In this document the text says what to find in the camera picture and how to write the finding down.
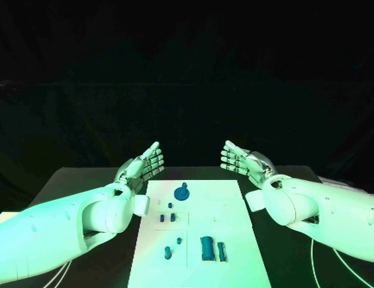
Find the black background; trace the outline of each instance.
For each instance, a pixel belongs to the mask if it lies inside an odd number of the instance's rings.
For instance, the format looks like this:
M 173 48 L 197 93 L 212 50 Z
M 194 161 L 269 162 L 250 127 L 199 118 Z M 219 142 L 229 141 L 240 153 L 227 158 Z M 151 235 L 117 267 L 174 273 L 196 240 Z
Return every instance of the black background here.
M 374 193 L 374 7 L 0 0 L 0 212 L 61 167 L 225 141 Z

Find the robotic hand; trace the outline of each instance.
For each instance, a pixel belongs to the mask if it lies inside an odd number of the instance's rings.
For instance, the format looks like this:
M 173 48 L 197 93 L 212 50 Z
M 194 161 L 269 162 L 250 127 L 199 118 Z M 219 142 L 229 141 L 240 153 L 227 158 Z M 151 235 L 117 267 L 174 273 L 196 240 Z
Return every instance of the robotic hand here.
M 374 262 L 374 197 L 278 173 L 266 156 L 226 141 L 222 168 L 249 176 L 252 212 L 266 208 L 279 225 L 350 256 Z
M 118 170 L 105 187 L 42 203 L 0 224 L 0 284 L 43 274 L 122 233 L 145 216 L 141 186 L 163 171 L 158 142 Z

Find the blue disc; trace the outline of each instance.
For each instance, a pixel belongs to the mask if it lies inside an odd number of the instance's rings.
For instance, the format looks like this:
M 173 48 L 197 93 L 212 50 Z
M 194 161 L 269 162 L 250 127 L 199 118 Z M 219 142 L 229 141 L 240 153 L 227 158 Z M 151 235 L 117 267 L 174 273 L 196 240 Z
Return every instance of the blue disc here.
M 190 191 L 187 189 L 187 183 L 183 183 L 183 186 L 176 189 L 174 192 L 176 200 L 184 201 L 189 199 Z

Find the black curtain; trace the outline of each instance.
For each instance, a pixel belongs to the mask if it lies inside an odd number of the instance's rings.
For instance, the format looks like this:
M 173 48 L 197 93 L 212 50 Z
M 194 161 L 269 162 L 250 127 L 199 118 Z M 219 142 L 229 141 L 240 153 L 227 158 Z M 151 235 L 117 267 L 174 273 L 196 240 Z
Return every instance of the black curtain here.
M 167 166 L 230 139 L 374 192 L 374 10 L 199 10 L 0 0 L 0 211 L 155 140 Z

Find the dark table surface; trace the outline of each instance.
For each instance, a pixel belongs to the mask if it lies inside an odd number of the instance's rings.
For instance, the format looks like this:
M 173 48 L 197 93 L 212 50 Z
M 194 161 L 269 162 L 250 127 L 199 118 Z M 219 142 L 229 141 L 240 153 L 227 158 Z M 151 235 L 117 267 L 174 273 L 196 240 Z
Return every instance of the dark table surface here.
M 294 178 L 320 182 L 314 171 L 307 166 L 278 166 L 278 170 Z M 114 181 L 117 171 L 118 168 L 59 169 L 30 206 L 105 186 Z M 256 189 L 246 176 L 220 167 L 166 167 L 166 170 L 153 178 L 153 180 L 180 181 L 227 179 L 239 181 L 243 196 Z M 145 184 L 140 194 L 145 194 L 147 187 Z M 311 260 L 312 239 L 305 234 L 278 225 L 266 210 L 255 213 L 249 210 L 249 213 L 272 287 L 317 287 Z M 72 261 L 59 288 L 128 286 L 140 222 L 141 218 L 134 216 L 124 233 Z M 374 286 L 374 263 L 340 254 L 354 271 Z M 317 278 L 322 288 L 366 287 L 340 261 L 334 250 L 318 242 L 314 245 L 314 260 Z M 0 287 L 42 288 L 58 270 L 6 283 Z

